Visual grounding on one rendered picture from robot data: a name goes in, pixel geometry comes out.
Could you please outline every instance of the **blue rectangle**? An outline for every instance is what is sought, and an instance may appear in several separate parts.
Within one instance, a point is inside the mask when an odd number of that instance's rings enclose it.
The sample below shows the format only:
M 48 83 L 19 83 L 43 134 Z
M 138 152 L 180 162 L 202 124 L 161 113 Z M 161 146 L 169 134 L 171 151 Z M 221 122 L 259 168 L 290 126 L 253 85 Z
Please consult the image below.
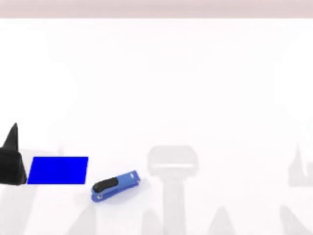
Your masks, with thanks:
M 34 157 L 28 184 L 84 184 L 88 157 Z

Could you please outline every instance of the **blue parallelogram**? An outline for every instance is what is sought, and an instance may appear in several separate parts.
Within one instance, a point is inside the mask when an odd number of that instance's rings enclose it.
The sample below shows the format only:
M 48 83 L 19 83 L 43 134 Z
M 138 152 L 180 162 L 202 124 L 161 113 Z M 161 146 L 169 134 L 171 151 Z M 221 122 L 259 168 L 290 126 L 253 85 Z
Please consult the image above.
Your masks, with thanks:
M 84 184 L 88 157 L 34 157 L 28 184 Z

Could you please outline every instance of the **blue stapler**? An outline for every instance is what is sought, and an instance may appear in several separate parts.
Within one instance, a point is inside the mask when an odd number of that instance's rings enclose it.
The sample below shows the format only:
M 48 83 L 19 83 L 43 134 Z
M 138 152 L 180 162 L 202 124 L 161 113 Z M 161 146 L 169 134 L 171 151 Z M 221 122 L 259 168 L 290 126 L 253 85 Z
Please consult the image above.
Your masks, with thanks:
M 110 179 L 100 181 L 92 187 L 92 200 L 101 202 L 120 192 L 139 185 L 140 177 L 134 170 Z

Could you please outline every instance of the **white background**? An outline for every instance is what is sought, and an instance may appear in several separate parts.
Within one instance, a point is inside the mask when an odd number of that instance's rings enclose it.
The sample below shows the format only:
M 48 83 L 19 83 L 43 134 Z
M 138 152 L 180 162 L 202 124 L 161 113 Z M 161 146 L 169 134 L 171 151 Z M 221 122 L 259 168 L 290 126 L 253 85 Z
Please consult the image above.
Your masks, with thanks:
M 311 20 L 1 20 L 0 140 L 17 122 L 21 149 L 89 156 L 85 185 L 39 188 L 25 235 L 65 234 L 93 183 L 133 169 L 149 187 L 97 205 L 97 227 L 140 234 L 162 219 L 148 152 L 173 144 L 199 160 L 188 234 L 222 205 L 239 235 L 282 234 L 281 204 L 313 231 L 313 188 L 287 185 L 297 143 L 313 161 L 312 42 Z

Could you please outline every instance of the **blue object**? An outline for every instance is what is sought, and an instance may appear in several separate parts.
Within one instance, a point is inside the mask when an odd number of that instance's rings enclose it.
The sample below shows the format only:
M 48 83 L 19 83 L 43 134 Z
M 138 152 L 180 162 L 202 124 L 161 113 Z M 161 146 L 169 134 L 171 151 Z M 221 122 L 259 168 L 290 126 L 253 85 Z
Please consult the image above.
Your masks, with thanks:
M 101 202 L 120 192 L 138 186 L 139 182 L 140 177 L 135 170 L 106 179 L 93 185 L 91 198 L 94 202 Z
M 34 157 L 28 184 L 84 184 L 88 157 Z

